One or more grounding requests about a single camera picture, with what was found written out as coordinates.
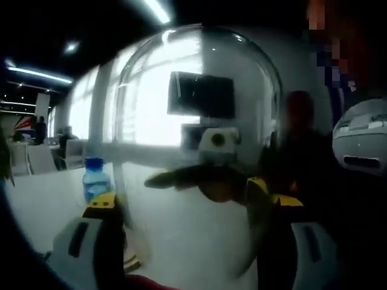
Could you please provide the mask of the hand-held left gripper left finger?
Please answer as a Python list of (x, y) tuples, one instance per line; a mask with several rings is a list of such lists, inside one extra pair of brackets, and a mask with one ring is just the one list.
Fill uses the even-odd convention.
[(47, 264), (69, 289), (121, 289), (124, 240), (116, 195), (104, 193), (57, 234)]

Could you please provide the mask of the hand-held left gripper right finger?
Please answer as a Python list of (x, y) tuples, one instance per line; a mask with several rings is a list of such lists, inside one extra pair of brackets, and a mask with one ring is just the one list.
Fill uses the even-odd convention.
[(337, 246), (296, 198), (276, 196), (262, 246), (262, 289), (333, 287)]

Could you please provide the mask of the person's right hand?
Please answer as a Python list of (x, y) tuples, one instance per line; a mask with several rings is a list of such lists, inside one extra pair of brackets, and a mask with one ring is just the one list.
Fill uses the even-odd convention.
[(208, 199), (217, 203), (228, 201), (238, 202), (241, 189), (226, 182), (205, 182), (198, 186), (201, 193)]

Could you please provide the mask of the person's left hand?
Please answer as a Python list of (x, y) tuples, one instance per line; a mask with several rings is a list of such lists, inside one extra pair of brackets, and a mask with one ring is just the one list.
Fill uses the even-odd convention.
[(143, 275), (133, 274), (125, 270), (124, 289), (131, 290), (177, 290), (177, 288), (162, 285)]

